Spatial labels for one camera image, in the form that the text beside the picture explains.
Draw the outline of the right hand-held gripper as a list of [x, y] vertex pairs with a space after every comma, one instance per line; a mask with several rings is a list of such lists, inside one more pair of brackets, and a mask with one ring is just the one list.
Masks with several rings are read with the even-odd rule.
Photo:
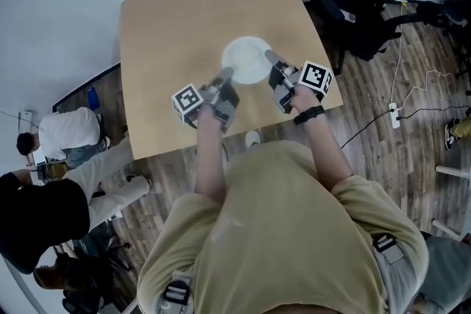
[[306, 61], [300, 70], [270, 49], [266, 50], [264, 55], [273, 65], [269, 85], [273, 90], [274, 102], [283, 113], [290, 113], [292, 110], [291, 100], [296, 86], [310, 88], [319, 101], [328, 94], [333, 81], [329, 68]]

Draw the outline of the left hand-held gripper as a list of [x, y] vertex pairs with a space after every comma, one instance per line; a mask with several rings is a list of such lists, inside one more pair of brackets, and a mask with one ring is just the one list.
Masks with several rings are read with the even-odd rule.
[[223, 67], [207, 85], [197, 88], [188, 84], [177, 91], [171, 102], [179, 119], [193, 129], [198, 128], [199, 110], [203, 104], [213, 108], [216, 119], [222, 122], [222, 131], [226, 132], [233, 122], [240, 98], [232, 84], [235, 73], [233, 67]]

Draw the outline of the person's right hand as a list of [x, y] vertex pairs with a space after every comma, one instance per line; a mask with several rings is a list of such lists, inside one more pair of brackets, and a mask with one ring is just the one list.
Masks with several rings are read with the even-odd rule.
[[312, 107], [318, 107], [320, 102], [312, 89], [298, 85], [294, 87], [294, 95], [291, 99], [291, 106], [298, 114], [303, 113]]

